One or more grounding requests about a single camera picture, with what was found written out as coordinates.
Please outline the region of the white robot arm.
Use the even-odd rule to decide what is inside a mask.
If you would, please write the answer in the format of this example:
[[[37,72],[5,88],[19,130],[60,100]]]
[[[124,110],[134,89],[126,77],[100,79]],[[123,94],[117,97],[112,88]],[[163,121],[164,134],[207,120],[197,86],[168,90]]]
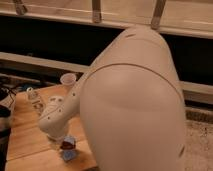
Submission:
[[[146,26],[121,32],[39,128],[54,140],[79,114],[100,171],[184,171],[186,114],[163,37]]]

